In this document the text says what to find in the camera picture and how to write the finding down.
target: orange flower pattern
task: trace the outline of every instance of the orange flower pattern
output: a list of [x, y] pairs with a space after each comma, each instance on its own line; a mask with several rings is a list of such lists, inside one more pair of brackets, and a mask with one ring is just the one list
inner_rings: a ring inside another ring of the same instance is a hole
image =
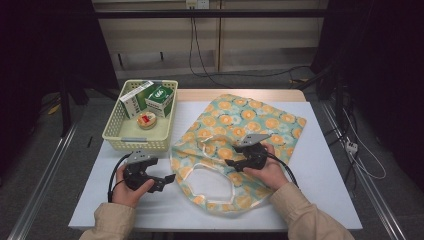
[[[191, 202], [206, 211], [249, 210], [272, 191], [258, 179], [236, 172], [225, 164], [225, 159], [244, 159], [232, 145], [248, 134], [269, 134], [271, 137], [265, 141], [273, 144], [276, 156], [288, 163], [305, 125], [306, 119], [268, 104], [230, 94], [221, 95], [172, 146], [171, 168], [176, 174], [176, 182]], [[213, 201], [193, 194], [186, 179], [198, 165], [218, 171], [229, 179], [234, 193], [231, 200]]]

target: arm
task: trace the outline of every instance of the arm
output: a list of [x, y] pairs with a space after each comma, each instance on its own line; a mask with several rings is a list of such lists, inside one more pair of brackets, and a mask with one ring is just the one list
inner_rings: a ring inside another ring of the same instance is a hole
[[[274, 154], [274, 146], [263, 144]], [[268, 158], [263, 169], [243, 171], [259, 178], [276, 191], [270, 201], [289, 228], [289, 239], [353, 239], [349, 231], [325, 212], [311, 204], [300, 190], [290, 183], [280, 164]]]
[[102, 203], [94, 212], [95, 226], [85, 231], [80, 239], [125, 239], [130, 234], [135, 222], [135, 208], [141, 196], [154, 184], [148, 180], [136, 191], [125, 185], [125, 165], [116, 171], [116, 188], [112, 202]]

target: white cable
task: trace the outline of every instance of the white cable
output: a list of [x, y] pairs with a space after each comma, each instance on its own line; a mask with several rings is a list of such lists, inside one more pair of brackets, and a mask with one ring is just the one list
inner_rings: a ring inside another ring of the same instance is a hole
[[371, 174], [370, 172], [368, 172], [366, 169], [365, 169], [365, 167], [362, 165], [362, 164], [360, 164], [360, 163], [358, 163], [358, 161], [355, 159], [355, 157], [352, 155], [352, 153], [351, 152], [349, 152], [349, 155], [352, 157], [352, 159], [353, 159], [353, 161], [356, 163], [356, 164], [358, 164], [358, 167], [360, 168], [360, 169], [362, 169], [368, 176], [370, 176], [370, 177], [372, 177], [372, 178], [375, 178], [375, 179], [383, 179], [383, 178], [385, 178], [386, 177], [386, 169], [384, 168], [384, 166], [383, 166], [383, 164], [381, 164], [381, 162], [378, 160], [378, 158], [371, 152], [371, 150], [369, 150], [368, 148], [367, 148], [367, 146], [365, 146], [365, 144], [361, 141], [361, 139], [359, 138], [359, 136], [358, 136], [358, 134], [356, 133], [356, 131], [355, 131], [355, 128], [353, 127], [353, 124], [352, 124], [352, 122], [350, 121], [350, 118], [349, 118], [349, 116], [348, 116], [348, 114], [346, 113], [346, 110], [343, 108], [343, 112], [344, 112], [344, 114], [346, 115], [346, 117], [347, 117], [347, 120], [349, 121], [349, 124], [350, 124], [350, 126], [351, 126], [351, 128], [352, 128], [352, 131], [353, 131], [353, 133], [355, 134], [355, 136], [358, 138], [358, 141], [362, 144], [362, 146], [364, 146], [364, 148], [369, 152], [369, 153], [371, 153], [371, 155], [375, 158], [375, 160], [378, 162], [378, 164], [380, 165], [380, 167], [381, 167], [381, 169], [383, 169], [383, 172], [384, 172], [384, 174], [383, 174], [383, 176], [382, 177], [377, 177], [377, 176], [374, 176], [373, 174]]

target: hand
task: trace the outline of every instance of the hand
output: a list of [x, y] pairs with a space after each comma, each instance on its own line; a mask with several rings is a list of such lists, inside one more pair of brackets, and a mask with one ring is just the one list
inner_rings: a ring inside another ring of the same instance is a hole
[[[116, 182], [124, 180], [124, 170], [126, 164], [116, 170]], [[155, 184], [153, 179], [147, 180], [143, 185], [141, 185], [137, 190], [133, 191], [126, 184], [125, 181], [116, 185], [115, 190], [113, 190], [112, 202], [117, 204], [122, 204], [128, 207], [136, 208], [138, 201], [141, 196], [143, 196], [149, 189]]]
[[[274, 146], [268, 143], [263, 143], [262, 146], [265, 147], [267, 152], [275, 155]], [[245, 167], [243, 172], [259, 178], [265, 185], [270, 187], [272, 190], [276, 191], [284, 184], [288, 183], [286, 175], [284, 175], [283, 170], [279, 162], [275, 161], [272, 158], [267, 158], [265, 166], [261, 169], [253, 169]]]

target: forearm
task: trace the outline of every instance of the forearm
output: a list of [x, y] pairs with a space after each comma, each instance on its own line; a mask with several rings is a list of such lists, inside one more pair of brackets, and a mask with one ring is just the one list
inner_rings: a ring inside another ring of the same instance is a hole
[[95, 227], [80, 239], [125, 239], [135, 221], [135, 209], [120, 204], [102, 203], [94, 213]]
[[289, 239], [353, 239], [349, 231], [287, 183], [270, 199], [289, 227]]

